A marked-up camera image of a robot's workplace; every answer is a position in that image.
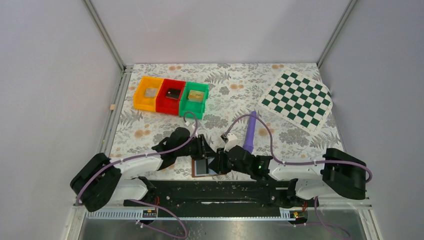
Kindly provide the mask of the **brown leather card holder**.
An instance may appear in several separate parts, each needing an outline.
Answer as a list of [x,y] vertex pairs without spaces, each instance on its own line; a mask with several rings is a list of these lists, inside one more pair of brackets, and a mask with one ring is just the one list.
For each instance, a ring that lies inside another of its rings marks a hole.
[[221,172],[216,172],[209,167],[209,164],[213,161],[213,157],[209,157],[207,159],[198,159],[191,161],[191,176],[193,178],[200,177],[213,177],[224,175]]

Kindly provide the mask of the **black credit card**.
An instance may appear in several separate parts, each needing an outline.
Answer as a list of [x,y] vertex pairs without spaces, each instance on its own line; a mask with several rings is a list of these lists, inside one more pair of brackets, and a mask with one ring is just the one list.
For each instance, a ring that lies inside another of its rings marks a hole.
[[181,95],[181,90],[177,88],[169,88],[165,94],[165,96],[169,99],[178,100]]
[[209,166],[207,160],[195,160],[194,161],[194,175],[203,176],[209,173]]

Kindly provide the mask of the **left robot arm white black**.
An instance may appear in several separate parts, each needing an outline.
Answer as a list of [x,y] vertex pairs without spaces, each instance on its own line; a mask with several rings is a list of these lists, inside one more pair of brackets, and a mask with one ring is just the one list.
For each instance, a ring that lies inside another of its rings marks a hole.
[[187,128],[178,127],[147,153],[126,158],[109,158],[103,152],[94,155],[70,181],[77,202],[89,212],[107,204],[138,200],[148,206],[155,192],[141,179],[142,174],[172,166],[179,157],[209,160],[216,156],[203,134],[192,135]]

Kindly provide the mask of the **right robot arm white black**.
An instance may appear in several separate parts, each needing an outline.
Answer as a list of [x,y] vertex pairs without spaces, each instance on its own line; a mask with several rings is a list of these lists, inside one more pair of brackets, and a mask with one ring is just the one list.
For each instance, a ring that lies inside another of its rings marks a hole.
[[286,198],[293,206],[332,194],[364,200],[366,184],[372,176],[365,162],[336,148],[328,148],[322,156],[308,160],[275,160],[272,156],[253,155],[237,145],[229,151],[220,148],[208,167],[219,174],[243,173],[263,183],[289,181]]

